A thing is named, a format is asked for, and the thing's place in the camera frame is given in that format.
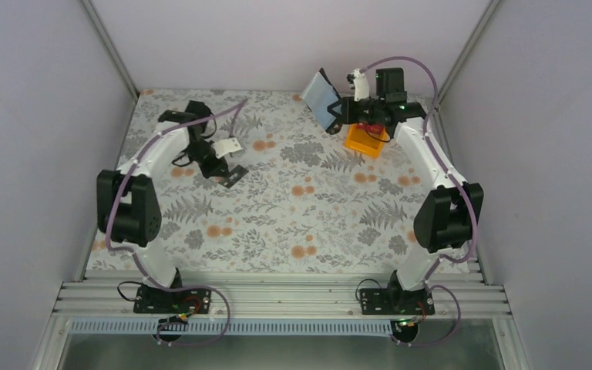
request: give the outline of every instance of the gray wall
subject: gray wall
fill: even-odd
[[[592,368],[592,2],[503,2],[443,103],[534,368]]]
[[[300,91],[325,67],[347,92],[346,74],[394,54],[442,82],[489,0],[93,2],[139,87]],[[432,95],[417,68],[408,91]]]
[[[132,108],[78,1],[0,1],[0,369],[32,364]]]

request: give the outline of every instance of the table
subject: table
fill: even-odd
[[[294,92],[143,90],[119,164],[148,140],[164,110],[197,100],[216,113],[242,99],[234,135],[245,150],[227,160],[248,175],[227,189],[194,163],[153,179],[163,214],[158,238],[179,269],[383,273],[419,247],[412,222],[428,190],[405,151],[388,143],[372,159],[344,148],[348,128],[329,136]],[[218,120],[212,140],[227,137],[231,118]],[[128,253],[108,252],[100,232],[92,248],[88,270],[136,269]],[[468,270],[443,261],[437,272]]]

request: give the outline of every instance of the white plastic part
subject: white plastic part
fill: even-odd
[[[175,122],[160,122],[157,124],[156,132],[154,135],[161,135],[163,130],[175,126]],[[156,143],[149,149],[144,155],[144,158],[138,163],[137,168],[133,172],[133,176],[147,175],[152,179],[159,179],[165,174],[167,168],[171,164],[171,161],[176,155],[183,149],[187,148],[190,143],[190,136],[187,129],[177,129],[162,136]],[[139,151],[135,153],[135,156],[128,162],[119,166],[118,170],[121,173],[128,172],[130,166],[136,162]]]
[[[364,73],[359,72],[359,68],[353,71],[353,86],[355,87],[356,102],[368,98],[368,94],[370,93],[368,80],[366,79],[366,75]]]
[[[176,277],[176,267],[173,266],[159,239],[151,241],[146,247],[138,247],[135,253],[150,277],[165,288],[171,287],[173,278]],[[146,277],[142,278],[142,282],[156,288],[155,284]]]
[[[449,168],[449,172],[460,182],[464,182],[464,176],[457,172],[450,164],[450,160],[441,149],[439,142],[434,135],[428,134],[432,145],[437,153]],[[452,188],[455,184],[448,178],[430,152],[428,143],[423,135],[423,118],[410,118],[398,124],[395,130],[394,139],[407,153],[412,165],[421,174],[421,181],[425,188],[436,189],[439,186]]]
[[[235,153],[242,150],[239,141],[237,138],[231,137],[229,139],[219,140],[212,144],[212,149],[214,149],[215,155],[218,158],[225,156],[226,154]]]
[[[429,253],[424,247],[415,245],[405,256],[405,260],[398,266],[396,277],[400,286],[406,291],[416,291],[423,288],[424,278],[436,259],[441,254],[448,254],[452,248]]]

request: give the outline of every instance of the orange box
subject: orange box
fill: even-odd
[[[364,153],[367,156],[378,158],[382,147],[385,145],[382,141],[377,140],[378,138],[382,141],[389,139],[384,126],[367,126],[366,123],[356,123],[351,125],[351,128],[348,130],[348,136],[346,136],[344,146]]]

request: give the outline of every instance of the tabletop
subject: tabletop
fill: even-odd
[[[428,190],[403,148],[387,143],[377,159],[346,149],[348,128],[328,135],[294,92],[143,90],[119,164],[148,140],[166,109],[185,110],[196,100],[216,113],[243,99],[233,129],[245,149],[227,161],[231,169],[246,167],[244,178],[227,189],[194,163],[153,179],[163,215],[158,238],[178,268],[390,272],[420,247],[412,222]],[[228,137],[231,119],[217,121],[212,140]],[[108,252],[100,232],[92,248],[88,269],[136,268],[128,253]],[[448,261],[438,269],[467,271]]]

